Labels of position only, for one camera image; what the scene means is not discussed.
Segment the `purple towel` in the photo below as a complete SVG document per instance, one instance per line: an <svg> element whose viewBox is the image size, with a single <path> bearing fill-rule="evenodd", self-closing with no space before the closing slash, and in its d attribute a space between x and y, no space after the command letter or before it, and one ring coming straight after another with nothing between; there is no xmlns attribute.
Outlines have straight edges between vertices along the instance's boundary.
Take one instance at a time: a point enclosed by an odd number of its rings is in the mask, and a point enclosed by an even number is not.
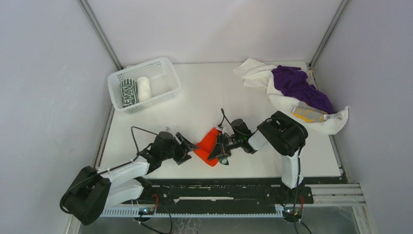
<svg viewBox="0 0 413 234"><path fill-rule="evenodd" d="M327 95L318 91L314 85L307 83L307 74L299 67L283 67L279 65L272 70L274 74L274 87L284 96L294 97L304 101L307 105L333 114L333 106Z"/></svg>

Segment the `white plastic basket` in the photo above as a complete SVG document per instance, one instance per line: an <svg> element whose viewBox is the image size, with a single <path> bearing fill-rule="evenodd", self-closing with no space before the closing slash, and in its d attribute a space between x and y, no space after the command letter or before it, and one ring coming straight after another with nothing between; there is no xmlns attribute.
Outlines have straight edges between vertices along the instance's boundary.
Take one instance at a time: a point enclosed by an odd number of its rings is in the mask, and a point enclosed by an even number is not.
<svg viewBox="0 0 413 234"><path fill-rule="evenodd" d="M132 106L123 107L120 82L127 78L137 80L139 77L149 79L152 98ZM115 110L132 114L174 98L181 88L181 83L170 60L167 57L161 57L112 73L108 77L108 88Z"/></svg>

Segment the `red cloth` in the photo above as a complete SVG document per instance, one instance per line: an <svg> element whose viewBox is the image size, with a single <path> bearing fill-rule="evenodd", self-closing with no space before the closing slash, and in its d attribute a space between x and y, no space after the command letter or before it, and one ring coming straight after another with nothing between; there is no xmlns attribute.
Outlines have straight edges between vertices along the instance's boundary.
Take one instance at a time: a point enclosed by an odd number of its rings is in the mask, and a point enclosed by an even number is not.
<svg viewBox="0 0 413 234"><path fill-rule="evenodd" d="M196 144L199 147L199 149L194 150L194 153L211 167L217 165L218 163L217 158L208 160L208 156L209 154L211 154L212 150L215 147L215 144L217 143L217 136L219 133L221 133L221 131L219 131L218 129L211 129L211 131L209 131L209 133L205 135L204 139L202 139L201 142Z"/></svg>

